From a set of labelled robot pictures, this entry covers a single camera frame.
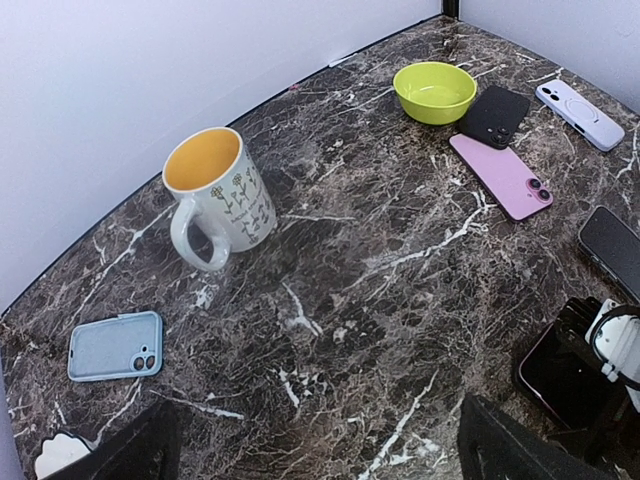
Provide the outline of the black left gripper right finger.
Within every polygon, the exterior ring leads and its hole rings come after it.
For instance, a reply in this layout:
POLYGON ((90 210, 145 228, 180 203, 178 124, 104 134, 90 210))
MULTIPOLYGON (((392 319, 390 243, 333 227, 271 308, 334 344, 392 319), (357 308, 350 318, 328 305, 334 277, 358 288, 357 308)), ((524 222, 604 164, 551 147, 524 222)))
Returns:
POLYGON ((611 479, 544 442, 482 396, 461 404, 457 448, 465 479, 611 479))

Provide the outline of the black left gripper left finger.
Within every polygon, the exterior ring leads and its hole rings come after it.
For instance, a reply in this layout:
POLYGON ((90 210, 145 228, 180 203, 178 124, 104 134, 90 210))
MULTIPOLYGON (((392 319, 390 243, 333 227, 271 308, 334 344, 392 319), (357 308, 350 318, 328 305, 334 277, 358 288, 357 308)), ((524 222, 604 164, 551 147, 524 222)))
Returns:
POLYGON ((181 431, 170 401, 144 410, 87 456, 51 474, 51 479, 176 479, 181 431))

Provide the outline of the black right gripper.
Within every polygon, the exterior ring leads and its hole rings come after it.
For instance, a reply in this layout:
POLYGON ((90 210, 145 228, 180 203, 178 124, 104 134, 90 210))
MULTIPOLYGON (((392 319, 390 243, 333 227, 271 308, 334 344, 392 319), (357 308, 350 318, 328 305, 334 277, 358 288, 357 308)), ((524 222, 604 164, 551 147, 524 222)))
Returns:
POLYGON ((547 441, 618 479, 639 478, 639 413, 626 390, 606 404, 589 428, 557 432, 547 441))

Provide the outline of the black phone purple edge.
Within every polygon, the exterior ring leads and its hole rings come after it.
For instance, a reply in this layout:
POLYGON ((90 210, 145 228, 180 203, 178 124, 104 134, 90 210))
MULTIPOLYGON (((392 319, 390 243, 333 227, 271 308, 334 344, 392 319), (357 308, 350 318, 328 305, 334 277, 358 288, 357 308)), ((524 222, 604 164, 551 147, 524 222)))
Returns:
POLYGON ((604 380, 547 326, 516 363, 514 380, 556 424, 569 429, 589 427, 607 397, 604 380))

